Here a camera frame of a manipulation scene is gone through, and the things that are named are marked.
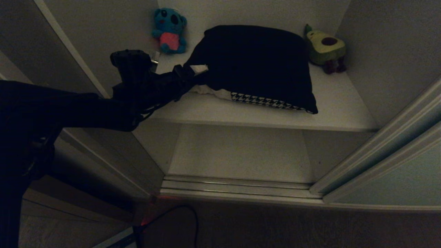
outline black pillow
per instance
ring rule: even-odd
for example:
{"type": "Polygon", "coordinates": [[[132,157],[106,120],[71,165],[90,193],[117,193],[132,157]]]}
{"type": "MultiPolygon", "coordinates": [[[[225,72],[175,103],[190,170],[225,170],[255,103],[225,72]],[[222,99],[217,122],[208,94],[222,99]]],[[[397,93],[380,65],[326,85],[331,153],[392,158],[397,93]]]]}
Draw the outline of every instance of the black pillow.
{"type": "Polygon", "coordinates": [[[208,66],[198,85],[227,92],[233,101],[318,113],[307,46],[299,35],[242,25],[217,26],[204,35],[186,62],[208,66]]]}

